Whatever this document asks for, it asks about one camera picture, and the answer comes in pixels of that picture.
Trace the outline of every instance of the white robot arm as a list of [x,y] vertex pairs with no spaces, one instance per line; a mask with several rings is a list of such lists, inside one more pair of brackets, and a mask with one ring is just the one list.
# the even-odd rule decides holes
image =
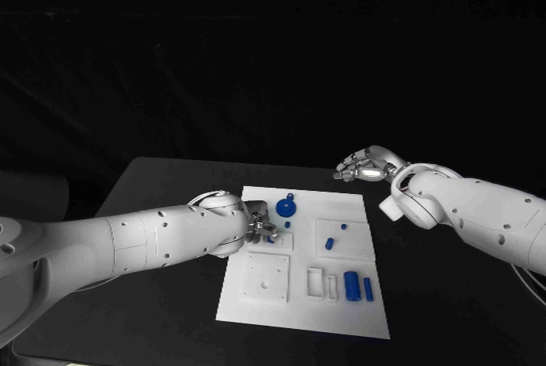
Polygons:
[[227,257],[277,234],[267,203],[224,191],[185,206],[73,222],[2,217],[0,348],[71,292],[208,254]]
[[454,228],[472,246],[506,262],[546,275],[546,201],[488,181],[463,178],[444,166],[405,162],[372,146],[339,164],[336,179],[387,180],[391,196],[381,209],[421,228]]

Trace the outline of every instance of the hole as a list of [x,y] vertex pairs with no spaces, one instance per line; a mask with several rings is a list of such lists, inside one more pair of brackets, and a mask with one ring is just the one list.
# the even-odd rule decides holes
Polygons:
[[0,249],[8,254],[12,254],[15,252],[15,246],[12,244],[4,244],[4,246],[0,246]]

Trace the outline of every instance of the white platform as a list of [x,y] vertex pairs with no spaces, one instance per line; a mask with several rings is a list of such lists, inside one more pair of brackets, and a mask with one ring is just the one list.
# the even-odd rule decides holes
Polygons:
[[[296,196],[297,211],[293,217],[283,218],[276,212],[276,204],[287,197],[290,192]],[[269,202],[271,222],[283,232],[293,233],[292,246],[289,246],[290,241],[286,241],[284,245],[279,247],[269,247],[273,244],[259,246],[247,244],[241,251],[230,257],[217,320],[390,339],[382,288],[375,262],[377,257],[369,227],[367,225],[368,218],[362,195],[247,186],[243,192],[243,199],[266,200]],[[319,247],[325,246],[326,239],[323,244],[320,238],[325,228],[320,224],[318,237],[318,220],[320,222],[322,220],[335,221],[336,223],[328,223],[326,225],[326,227],[332,225],[333,230],[338,229],[339,222],[345,222],[349,225],[345,231],[335,234],[339,239],[335,241],[333,250],[341,252],[342,255],[336,255],[335,253],[322,254],[322,251],[319,252]],[[284,227],[287,221],[290,221],[290,228]],[[349,231],[349,229],[355,230],[356,228],[364,229],[365,232],[361,230]],[[354,259],[348,259],[345,257],[348,249],[355,248],[355,246],[361,249],[361,254],[352,256],[351,258]],[[248,257],[253,253],[267,253],[277,256],[287,255],[287,295],[282,294],[277,297],[279,291],[276,290],[274,298],[267,299],[267,290],[273,286],[271,278],[276,281],[276,288],[283,289],[283,272],[277,271],[279,275],[274,276],[270,274],[277,270],[274,269],[274,264],[277,266],[276,262],[280,259],[274,261],[274,258],[266,256],[266,260],[269,261],[264,262],[264,270],[269,269],[269,272],[264,271],[266,274],[260,274],[259,272],[254,277],[247,276],[250,272]],[[322,269],[323,299],[310,299],[307,296],[310,268]],[[364,300],[358,302],[348,301],[345,296],[344,273],[346,271],[356,271],[359,273]],[[336,277],[338,300],[331,298],[329,275]],[[372,282],[374,302],[365,299],[364,278],[367,277],[371,278]],[[269,286],[267,289],[259,288],[263,283]],[[247,291],[248,295],[250,288],[259,294],[259,299],[246,298],[244,292]]]

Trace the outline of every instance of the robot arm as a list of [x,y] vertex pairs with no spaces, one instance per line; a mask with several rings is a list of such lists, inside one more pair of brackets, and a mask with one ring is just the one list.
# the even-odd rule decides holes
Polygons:
[[472,246],[546,275],[546,201],[537,196],[444,166],[411,164],[378,146],[345,159],[335,178],[388,180],[392,195],[381,209],[394,221],[407,216],[428,230],[452,226]]
[[73,222],[0,218],[0,348],[76,290],[276,237],[266,202],[220,192],[175,206]]

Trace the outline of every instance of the black table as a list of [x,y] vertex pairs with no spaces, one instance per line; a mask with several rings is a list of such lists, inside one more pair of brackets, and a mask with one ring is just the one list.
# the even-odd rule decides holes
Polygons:
[[390,185],[333,180],[333,171],[178,159],[136,159],[99,215],[185,204],[256,185],[362,194],[392,340],[215,320],[228,260],[120,277],[71,294],[16,340],[25,355],[107,365],[545,364],[546,308],[511,266],[453,229],[398,222],[378,205]]

